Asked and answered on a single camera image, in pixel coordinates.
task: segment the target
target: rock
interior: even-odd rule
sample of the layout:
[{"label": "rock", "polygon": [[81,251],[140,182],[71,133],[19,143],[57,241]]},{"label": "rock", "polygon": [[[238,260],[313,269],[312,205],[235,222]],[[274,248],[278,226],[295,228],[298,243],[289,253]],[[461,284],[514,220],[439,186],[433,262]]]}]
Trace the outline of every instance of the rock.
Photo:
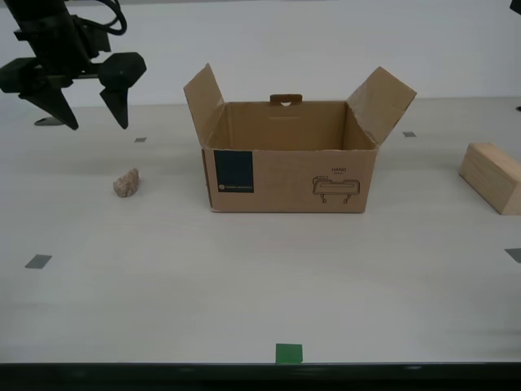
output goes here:
[{"label": "rock", "polygon": [[131,169],[114,182],[114,191],[119,197],[130,197],[138,190],[139,172],[138,169]]}]

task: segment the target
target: cardboard box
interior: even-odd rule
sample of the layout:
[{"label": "cardboard box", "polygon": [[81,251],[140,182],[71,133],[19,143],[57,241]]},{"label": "cardboard box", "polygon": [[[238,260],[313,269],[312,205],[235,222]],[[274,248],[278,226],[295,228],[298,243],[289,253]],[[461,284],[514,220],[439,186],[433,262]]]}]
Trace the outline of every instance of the cardboard box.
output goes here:
[{"label": "cardboard box", "polygon": [[225,103],[207,64],[185,95],[212,210],[362,213],[378,149],[416,92],[378,68],[347,101]]}]

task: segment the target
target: box handle hole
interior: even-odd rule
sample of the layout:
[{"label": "box handle hole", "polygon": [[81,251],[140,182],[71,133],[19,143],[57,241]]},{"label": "box handle hole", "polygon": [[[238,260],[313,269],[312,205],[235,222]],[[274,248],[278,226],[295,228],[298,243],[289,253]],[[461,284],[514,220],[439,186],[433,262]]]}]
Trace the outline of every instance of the box handle hole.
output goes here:
[{"label": "box handle hole", "polygon": [[282,106],[291,106],[292,104],[302,103],[301,94],[273,94],[270,95],[269,101]]}]

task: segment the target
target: gray tape marker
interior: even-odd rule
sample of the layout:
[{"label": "gray tape marker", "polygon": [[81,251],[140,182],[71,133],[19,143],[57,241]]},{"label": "gray tape marker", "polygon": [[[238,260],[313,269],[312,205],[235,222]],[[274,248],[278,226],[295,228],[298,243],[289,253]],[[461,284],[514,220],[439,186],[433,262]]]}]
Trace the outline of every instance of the gray tape marker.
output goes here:
[{"label": "gray tape marker", "polygon": [[514,258],[514,261],[521,263],[521,248],[505,248],[505,251]]},{"label": "gray tape marker", "polygon": [[36,254],[34,258],[25,265],[26,269],[43,269],[47,262],[52,258],[51,255]]}]

